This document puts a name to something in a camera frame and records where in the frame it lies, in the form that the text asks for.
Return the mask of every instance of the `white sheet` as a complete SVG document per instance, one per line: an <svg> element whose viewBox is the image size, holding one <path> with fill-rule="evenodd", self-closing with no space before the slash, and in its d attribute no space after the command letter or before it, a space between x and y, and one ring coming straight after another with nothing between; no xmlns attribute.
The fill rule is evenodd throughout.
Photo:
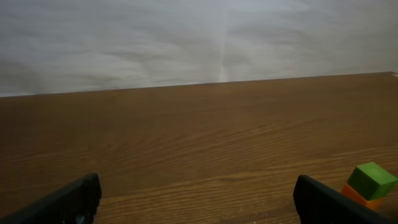
<svg viewBox="0 0 398 224"><path fill-rule="evenodd" d="M4 0L0 96L398 70L396 0Z"/></svg>

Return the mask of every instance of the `top face of green cube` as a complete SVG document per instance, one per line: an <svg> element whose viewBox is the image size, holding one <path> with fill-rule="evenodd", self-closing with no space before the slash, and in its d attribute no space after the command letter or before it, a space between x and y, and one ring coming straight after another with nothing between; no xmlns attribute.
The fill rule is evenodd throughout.
<svg viewBox="0 0 398 224"><path fill-rule="evenodd" d="M398 179L374 162L359 165L348 180L366 200L386 196L398 182Z"/></svg>

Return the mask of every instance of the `white wall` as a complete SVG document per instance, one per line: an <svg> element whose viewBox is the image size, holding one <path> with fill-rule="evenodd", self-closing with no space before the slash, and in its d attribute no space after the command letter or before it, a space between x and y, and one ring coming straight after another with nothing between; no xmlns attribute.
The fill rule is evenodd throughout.
<svg viewBox="0 0 398 224"><path fill-rule="evenodd" d="M3 0L0 96L398 70L396 0Z"/></svg>

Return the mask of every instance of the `cube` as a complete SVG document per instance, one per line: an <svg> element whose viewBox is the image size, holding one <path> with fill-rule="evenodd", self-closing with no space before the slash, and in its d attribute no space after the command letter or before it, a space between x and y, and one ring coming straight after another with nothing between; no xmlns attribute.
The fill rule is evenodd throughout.
<svg viewBox="0 0 398 224"><path fill-rule="evenodd" d="M397 182L397 177L369 162L355 167L347 184L366 200L375 200L386 196Z"/></svg>
<svg viewBox="0 0 398 224"><path fill-rule="evenodd" d="M362 197L357 191L355 191L351 186L345 184L343 190L341 190L341 194L349 199L353 200L354 202L361 204L371 210L377 209L380 205L381 198L368 201L364 197Z"/></svg>

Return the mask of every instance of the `orange cube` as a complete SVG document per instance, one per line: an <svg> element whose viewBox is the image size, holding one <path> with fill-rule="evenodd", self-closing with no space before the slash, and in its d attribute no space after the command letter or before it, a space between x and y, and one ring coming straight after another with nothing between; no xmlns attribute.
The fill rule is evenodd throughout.
<svg viewBox="0 0 398 224"><path fill-rule="evenodd" d="M341 190L341 194L349 199L353 200L354 202L361 204L371 210L377 209L379 206L381 199L375 199L372 201L368 201L363 198L357 191L355 191L350 185L345 184L343 190Z"/></svg>

